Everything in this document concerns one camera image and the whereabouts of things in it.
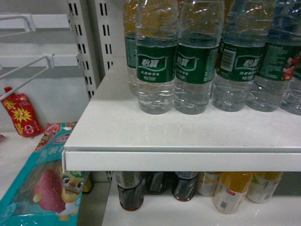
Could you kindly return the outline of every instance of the red snack package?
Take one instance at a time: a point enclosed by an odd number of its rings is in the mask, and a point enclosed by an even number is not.
[[[11,87],[4,88],[6,93],[11,89]],[[24,94],[13,93],[1,100],[1,103],[11,117],[19,135],[23,137],[34,137],[44,132],[44,129],[34,116],[34,108]]]

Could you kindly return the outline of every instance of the bottle label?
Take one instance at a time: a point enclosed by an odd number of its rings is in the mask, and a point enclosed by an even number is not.
[[[300,57],[299,46],[267,43],[259,76],[274,81],[290,80],[298,67]]]
[[[176,76],[192,84],[210,82],[214,75],[218,47],[192,48],[178,45],[176,53]]]
[[[301,80],[301,64],[298,64],[298,67],[295,71],[295,73],[293,74],[294,78]]]
[[[198,172],[183,172],[183,171],[179,171],[175,173],[176,175],[178,175],[180,178],[183,179],[192,179],[198,174]]]
[[[142,180],[142,174],[139,171],[115,171],[117,184],[125,189],[136,187]]]
[[[231,81],[253,81],[258,75],[264,46],[242,47],[221,42],[221,57],[216,73]]]
[[[246,193],[231,191],[223,184],[222,180],[219,180],[213,202],[219,211],[227,214],[233,213],[245,198]]]
[[[256,203],[267,202],[273,195],[280,180],[266,180],[258,175],[253,175],[247,197]]]
[[[172,81],[175,47],[137,46],[137,78],[151,83]]]
[[[199,172],[197,180],[197,191],[206,196],[211,196],[216,190],[220,173],[211,174],[210,172]]]
[[[125,37],[127,66],[136,68],[136,41],[133,37]]]

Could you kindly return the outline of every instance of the barcode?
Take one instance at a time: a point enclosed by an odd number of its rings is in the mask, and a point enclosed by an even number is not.
[[[221,68],[228,72],[231,72],[235,61],[235,55],[236,52],[224,49],[221,61]]]
[[[223,209],[226,209],[227,205],[228,205],[228,204],[227,204],[226,202],[222,201],[221,207],[222,207]]]

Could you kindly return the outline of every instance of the lower shelf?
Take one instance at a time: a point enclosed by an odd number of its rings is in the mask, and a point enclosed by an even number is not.
[[[113,180],[103,218],[103,226],[299,226],[301,222],[300,172],[285,172],[271,200],[256,204],[247,198],[237,212],[226,215],[213,205],[213,197],[198,193],[188,202],[179,202],[166,190],[145,194],[142,206],[128,212],[122,209],[116,181]]]

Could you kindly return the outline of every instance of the white bottle label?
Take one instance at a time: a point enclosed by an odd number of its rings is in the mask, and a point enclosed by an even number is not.
[[[219,180],[213,202],[219,211],[228,214],[235,211],[245,196],[246,192],[231,191],[222,183],[222,180]]]
[[[279,182],[280,180],[266,180],[254,175],[246,196],[255,203],[267,202],[273,195]]]
[[[115,171],[117,184],[125,189],[136,187],[142,179],[139,171]]]
[[[214,195],[220,174],[199,172],[197,179],[197,191],[206,196]]]
[[[175,172],[176,175],[178,175],[179,177],[183,178],[183,179],[191,179],[194,178],[198,172],[187,172],[187,171],[178,171]]]

